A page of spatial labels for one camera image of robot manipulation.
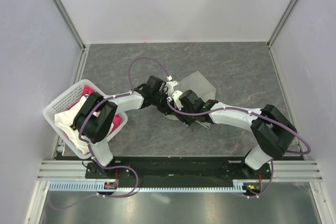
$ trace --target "metal floor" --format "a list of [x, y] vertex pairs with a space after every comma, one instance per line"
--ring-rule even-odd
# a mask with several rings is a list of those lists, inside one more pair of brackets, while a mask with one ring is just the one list
[[[92, 193], [49, 192], [56, 207]], [[94, 197], [68, 210], [45, 206], [41, 224], [319, 224], [308, 183], [273, 183], [259, 199], [229, 193], [138, 193], [128, 198]]]
[[[216, 99], [229, 105], [263, 108], [273, 104], [287, 115], [272, 60], [265, 42], [212, 42], [91, 45], [83, 79], [106, 94], [130, 90], [128, 67], [138, 57], [159, 59], [174, 80], [199, 71], [217, 89]], [[134, 85], [150, 75], [165, 78], [155, 62], [140, 60], [132, 68]], [[252, 133], [227, 126], [199, 124], [186, 128], [156, 110], [127, 112], [128, 122], [110, 141], [119, 156], [245, 156], [257, 142]], [[292, 150], [298, 150], [294, 141]], [[66, 148], [66, 156], [74, 155]]]

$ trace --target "white laundry basket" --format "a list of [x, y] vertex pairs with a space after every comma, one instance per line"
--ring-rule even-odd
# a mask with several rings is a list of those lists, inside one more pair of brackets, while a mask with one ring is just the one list
[[[88, 85], [101, 95], [105, 96], [105, 94], [96, 87], [89, 80], [81, 80], [76, 84], [72, 85], [69, 89], [63, 92], [60, 96], [54, 99], [46, 108], [43, 110], [43, 116], [48, 121], [48, 123], [54, 128], [57, 134], [63, 139], [63, 141], [71, 148], [71, 150], [81, 159], [86, 159], [91, 157], [91, 154], [83, 154], [80, 150], [78, 150], [73, 142], [68, 139], [67, 135], [60, 128], [55, 126], [55, 114], [63, 112], [67, 110], [71, 105], [78, 102], [82, 96], [83, 88], [85, 85]], [[119, 114], [121, 117], [121, 124], [118, 128], [116, 128], [108, 137], [107, 140], [110, 141], [127, 123], [127, 115], [125, 113]]]

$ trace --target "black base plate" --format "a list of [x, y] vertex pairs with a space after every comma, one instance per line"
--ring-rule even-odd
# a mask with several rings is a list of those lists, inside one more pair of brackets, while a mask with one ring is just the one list
[[[231, 187], [233, 179], [270, 178], [270, 168], [242, 169], [244, 157], [114, 157], [109, 166], [132, 167], [139, 176], [139, 188]], [[87, 179], [114, 179], [115, 170], [103, 170], [89, 163]], [[119, 187], [133, 187], [135, 175], [118, 169]]]

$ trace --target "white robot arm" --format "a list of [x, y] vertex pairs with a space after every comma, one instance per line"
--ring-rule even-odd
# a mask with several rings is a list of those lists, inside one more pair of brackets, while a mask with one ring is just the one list
[[[273, 158], [282, 158], [294, 138], [281, 127], [258, 118], [257, 115], [267, 116], [296, 131], [294, 126], [272, 105], [267, 105], [263, 109], [245, 109], [216, 100], [204, 102], [192, 90], [182, 92], [175, 90], [176, 87], [178, 87], [177, 81], [165, 82], [158, 77], [150, 76], [147, 83], [126, 94], [103, 98], [94, 93], [87, 99], [73, 124], [78, 129], [83, 128], [81, 131], [86, 140], [89, 140], [95, 160], [103, 166], [113, 160], [106, 135], [114, 115], [143, 109], [150, 105], [156, 106], [164, 115], [175, 116], [187, 125], [196, 121], [228, 124], [253, 132], [258, 146], [253, 148], [242, 162], [242, 165], [253, 170], [260, 169], [264, 163]], [[87, 123], [84, 123], [89, 112], [103, 99], [106, 102], [97, 109], [101, 111], [99, 116], [91, 116]]]

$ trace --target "white panel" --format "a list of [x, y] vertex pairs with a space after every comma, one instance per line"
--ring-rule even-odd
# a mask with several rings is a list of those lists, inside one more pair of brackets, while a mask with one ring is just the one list
[[23, 223], [55, 132], [42, 111], [70, 86], [80, 50], [51, 0], [0, 0], [1, 223]]
[[336, 0], [300, 0], [274, 44], [295, 124], [336, 207]]
[[289, 0], [62, 0], [94, 43], [266, 41]]

